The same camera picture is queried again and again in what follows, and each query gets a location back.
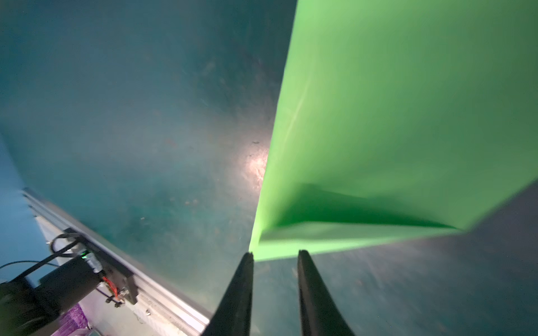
green cloth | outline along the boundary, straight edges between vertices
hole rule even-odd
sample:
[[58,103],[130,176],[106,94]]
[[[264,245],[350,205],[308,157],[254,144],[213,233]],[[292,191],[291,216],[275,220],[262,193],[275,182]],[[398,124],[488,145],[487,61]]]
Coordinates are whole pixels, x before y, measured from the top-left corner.
[[537,176],[536,0],[299,0],[250,250],[464,232]]

black cylinder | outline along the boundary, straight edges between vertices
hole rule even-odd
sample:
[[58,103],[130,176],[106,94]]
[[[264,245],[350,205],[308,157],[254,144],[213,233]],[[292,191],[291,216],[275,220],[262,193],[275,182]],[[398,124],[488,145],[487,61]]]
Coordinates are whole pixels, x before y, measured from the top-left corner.
[[67,312],[99,285],[101,279],[77,256],[39,280],[36,296],[42,305]]

blue-green surface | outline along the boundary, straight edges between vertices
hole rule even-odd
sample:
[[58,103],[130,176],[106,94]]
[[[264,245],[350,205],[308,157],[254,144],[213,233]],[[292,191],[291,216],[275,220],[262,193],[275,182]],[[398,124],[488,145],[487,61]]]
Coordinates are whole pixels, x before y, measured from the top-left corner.
[[[294,9],[4,3],[0,133],[25,183],[214,310],[248,249]],[[357,334],[532,335],[537,200],[314,261]],[[253,334],[299,334],[295,264],[256,264]]]

blue surface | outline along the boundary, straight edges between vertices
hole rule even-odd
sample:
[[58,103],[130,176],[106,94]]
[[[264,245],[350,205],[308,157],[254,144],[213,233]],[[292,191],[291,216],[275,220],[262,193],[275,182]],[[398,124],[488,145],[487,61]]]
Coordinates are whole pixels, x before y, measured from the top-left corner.
[[[17,3],[0,132],[25,183],[209,310],[247,251],[295,3]],[[314,256],[357,334],[533,335],[538,186],[459,237]],[[298,335],[296,260],[252,333]]]
[[[18,260],[41,260],[50,254],[45,237],[23,197],[23,187],[0,136],[0,265]],[[11,280],[30,266],[31,263],[6,266],[0,270],[0,280]],[[43,266],[28,279],[36,285],[38,279],[51,270],[50,266]]]

blue wall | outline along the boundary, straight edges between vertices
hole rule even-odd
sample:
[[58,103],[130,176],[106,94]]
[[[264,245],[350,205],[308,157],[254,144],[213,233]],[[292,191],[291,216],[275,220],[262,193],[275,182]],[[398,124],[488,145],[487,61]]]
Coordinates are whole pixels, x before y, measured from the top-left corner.
[[[45,238],[34,219],[21,189],[24,187],[8,149],[0,137],[0,265],[17,260],[41,260],[49,255]],[[11,280],[30,263],[0,269],[0,280]],[[34,283],[51,271],[44,266],[30,275]]]

